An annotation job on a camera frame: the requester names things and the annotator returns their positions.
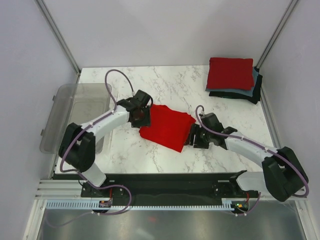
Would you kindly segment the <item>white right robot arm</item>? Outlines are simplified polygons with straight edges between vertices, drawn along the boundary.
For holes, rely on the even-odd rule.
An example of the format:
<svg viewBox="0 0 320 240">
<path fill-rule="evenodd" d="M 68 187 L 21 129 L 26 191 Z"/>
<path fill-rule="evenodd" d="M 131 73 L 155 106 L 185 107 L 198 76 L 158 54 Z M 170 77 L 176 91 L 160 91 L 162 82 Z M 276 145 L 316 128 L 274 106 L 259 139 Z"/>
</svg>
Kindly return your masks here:
<svg viewBox="0 0 320 240">
<path fill-rule="evenodd" d="M 185 141 L 197 149 L 208 149 L 213 143 L 254 162 L 262 170 L 242 170 L 230 178 L 229 191 L 235 197 L 248 191 L 268 192 L 280 202 L 290 197 L 306 197 L 309 179 L 296 154 L 289 147 L 274 148 L 247 138 L 233 127 L 193 124 Z"/>
</svg>

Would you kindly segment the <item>bright red t-shirt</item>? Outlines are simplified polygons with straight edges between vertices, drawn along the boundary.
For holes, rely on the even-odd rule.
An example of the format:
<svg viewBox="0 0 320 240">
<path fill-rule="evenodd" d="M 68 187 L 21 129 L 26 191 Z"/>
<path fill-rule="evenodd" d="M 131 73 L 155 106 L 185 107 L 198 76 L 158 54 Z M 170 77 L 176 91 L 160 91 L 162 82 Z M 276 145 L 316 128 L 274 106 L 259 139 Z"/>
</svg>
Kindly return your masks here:
<svg viewBox="0 0 320 240">
<path fill-rule="evenodd" d="M 186 112 L 154 104 L 150 109 L 150 122 L 150 126 L 139 130 L 140 136 L 180 153 L 196 120 Z"/>
</svg>

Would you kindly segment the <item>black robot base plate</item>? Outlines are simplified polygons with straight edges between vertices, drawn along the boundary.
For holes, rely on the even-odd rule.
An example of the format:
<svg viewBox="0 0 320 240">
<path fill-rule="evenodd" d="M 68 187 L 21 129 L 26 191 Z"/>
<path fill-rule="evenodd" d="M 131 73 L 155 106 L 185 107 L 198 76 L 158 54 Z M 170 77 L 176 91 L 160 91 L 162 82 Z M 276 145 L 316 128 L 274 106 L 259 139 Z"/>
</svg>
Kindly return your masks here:
<svg viewBox="0 0 320 240">
<path fill-rule="evenodd" d="M 222 199 L 257 198 L 257 191 L 242 191 L 230 181 L 231 173 L 136 173 L 108 174 L 103 186 L 83 184 L 81 197 L 108 198 L 116 205 L 217 205 Z"/>
</svg>

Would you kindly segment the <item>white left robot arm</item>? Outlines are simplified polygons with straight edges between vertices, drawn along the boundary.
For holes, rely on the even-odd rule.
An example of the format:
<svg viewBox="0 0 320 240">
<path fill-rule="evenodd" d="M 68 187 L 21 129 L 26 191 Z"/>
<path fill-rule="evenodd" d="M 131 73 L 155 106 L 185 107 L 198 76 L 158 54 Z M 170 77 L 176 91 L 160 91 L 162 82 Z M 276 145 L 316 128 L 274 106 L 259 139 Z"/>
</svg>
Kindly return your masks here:
<svg viewBox="0 0 320 240">
<path fill-rule="evenodd" d="M 71 123 L 67 126 L 58 155 L 61 158 L 62 173 L 75 172 L 88 184 L 99 197 L 106 196 L 110 185 L 106 175 L 95 163 L 96 144 L 117 127 L 131 124 L 132 128 L 151 125 L 150 109 L 153 98 L 150 96 L 130 97 L 118 101 L 114 109 L 82 124 Z"/>
</svg>

